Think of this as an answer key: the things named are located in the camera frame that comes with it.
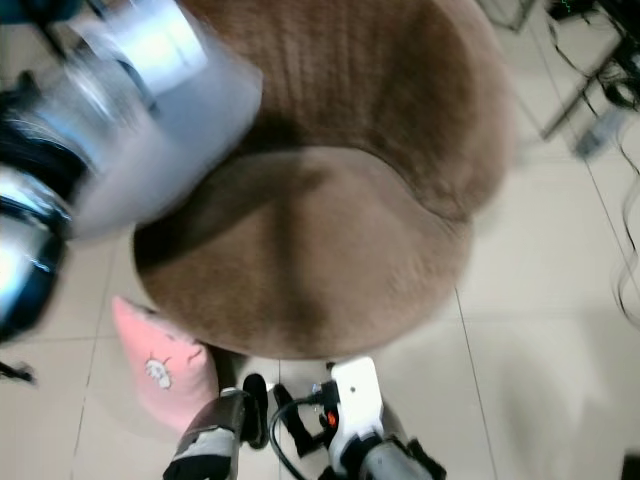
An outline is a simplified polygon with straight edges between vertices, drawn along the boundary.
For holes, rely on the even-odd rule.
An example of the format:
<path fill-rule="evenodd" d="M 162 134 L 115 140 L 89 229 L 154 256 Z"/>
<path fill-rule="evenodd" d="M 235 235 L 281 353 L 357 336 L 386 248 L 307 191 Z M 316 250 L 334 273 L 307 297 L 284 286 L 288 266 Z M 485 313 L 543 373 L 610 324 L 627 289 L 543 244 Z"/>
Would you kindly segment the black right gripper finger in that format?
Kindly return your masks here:
<path fill-rule="evenodd" d="M 294 397 L 282 384 L 274 385 L 274 387 L 271 388 L 271 394 L 273 394 L 279 410 L 283 410 L 289 403 L 294 402 Z M 296 448 L 297 451 L 316 451 L 316 449 L 319 448 L 319 439 L 306 429 L 305 422 L 303 422 L 300 412 L 298 412 L 297 404 L 291 408 L 291 410 L 284 413 L 282 420 L 285 430 L 291 435 L 294 448 Z"/>
<path fill-rule="evenodd" d="M 251 448 L 264 448 L 269 443 L 268 433 L 268 384 L 260 374 L 252 372 L 242 383 L 247 394 L 244 401 L 242 440 Z"/>

